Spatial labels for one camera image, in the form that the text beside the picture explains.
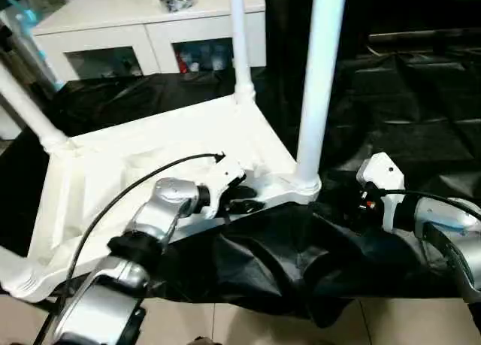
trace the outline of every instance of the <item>black joint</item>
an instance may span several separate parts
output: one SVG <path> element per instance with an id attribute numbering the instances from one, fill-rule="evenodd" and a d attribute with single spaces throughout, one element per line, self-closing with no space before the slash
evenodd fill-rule
<path id="1" fill-rule="evenodd" d="M 416 212 L 418 200 L 418 196 L 404 196 L 403 201 L 396 206 L 396 211 L 394 212 L 395 228 L 409 232 L 414 231 L 416 224 L 414 213 Z"/>
<path id="2" fill-rule="evenodd" d="M 206 186 L 197 186 L 198 189 L 198 201 L 197 206 L 195 206 L 194 213 L 200 213 L 204 206 L 210 205 L 210 193 Z"/>
<path id="3" fill-rule="evenodd" d="M 111 255 L 139 264 L 148 273 L 155 271 L 163 245 L 153 236 L 143 232 L 126 232 L 108 242 Z"/>

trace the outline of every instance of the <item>white pipe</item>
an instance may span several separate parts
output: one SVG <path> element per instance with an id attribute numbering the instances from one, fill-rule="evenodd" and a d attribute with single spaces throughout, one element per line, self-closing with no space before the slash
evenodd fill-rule
<path id="1" fill-rule="evenodd" d="M 54 147 L 68 141 L 68 138 L 63 132 L 59 131 L 51 121 L 48 120 L 1 62 L 0 93 L 32 131 L 35 132 L 46 152 L 51 153 Z"/>
<path id="2" fill-rule="evenodd" d="M 313 0 L 296 179 L 316 186 L 345 0 Z"/>
<path id="3" fill-rule="evenodd" d="M 231 0 L 232 46 L 234 48 L 235 94 L 240 100 L 254 96 L 254 85 L 250 78 L 247 55 L 244 0 Z"/>

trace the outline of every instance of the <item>cabinet door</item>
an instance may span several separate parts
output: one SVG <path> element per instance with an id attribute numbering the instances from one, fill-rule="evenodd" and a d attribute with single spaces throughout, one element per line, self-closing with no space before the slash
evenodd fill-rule
<path id="1" fill-rule="evenodd" d="M 159 72 L 143 25 L 38 35 L 35 41 L 62 82 Z"/>
<path id="2" fill-rule="evenodd" d="M 147 25 L 147 32 L 162 73 L 180 71 L 178 44 L 231 38 L 231 17 L 210 17 Z M 252 67 L 265 66 L 264 12 L 246 15 L 249 61 Z"/>

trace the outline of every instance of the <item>floor tile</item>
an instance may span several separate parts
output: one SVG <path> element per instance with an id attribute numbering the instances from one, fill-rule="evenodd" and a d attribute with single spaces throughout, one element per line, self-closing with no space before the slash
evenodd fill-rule
<path id="1" fill-rule="evenodd" d="M 481 344 L 460 299 L 362 299 L 373 345 Z"/>
<path id="2" fill-rule="evenodd" d="M 0 345 L 31 344 L 47 313 L 10 296 L 0 296 Z"/>
<path id="3" fill-rule="evenodd" d="M 223 345 L 368 345 L 358 301 L 353 301 L 330 328 L 308 320 L 270 316 L 229 304 L 216 304 L 213 340 Z"/>
<path id="4" fill-rule="evenodd" d="M 186 345 L 198 336 L 212 337 L 213 304 L 184 304 L 148 299 L 138 345 Z"/>

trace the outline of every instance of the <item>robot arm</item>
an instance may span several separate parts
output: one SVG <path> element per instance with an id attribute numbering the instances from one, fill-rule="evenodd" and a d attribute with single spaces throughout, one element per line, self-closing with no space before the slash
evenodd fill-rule
<path id="1" fill-rule="evenodd" d="M 162 178 L 123 234 L 108 244 L 101 260 L 60 314 L 57 344 L 133 344 L 145 316 L 141 302 L 150 275 L 165 251 L 178 220 L 200 213 L 214 218 L 224 191 L 244 179 L 244 170 L 225 157 L 201 183 Z"/>
<path id="2" fill-rule="evenodd" d="M 389 194 L 382 204 L 369 197 L 374 189 L 404 189 L 404 175 L 385 153 L 377 153 L 364 161 L 357 176 L 363 185 L 359 209 L 379 211 L 383 207 L 383 229 L 414 230 L 414 235 L 433 245 L 448 259 L 459 292 L 467 303 L 481 301 L 481 222 L 459 207 L 421 196 Z M 459 198 L 450 200 L 481 214 L 475 204 Z"/>

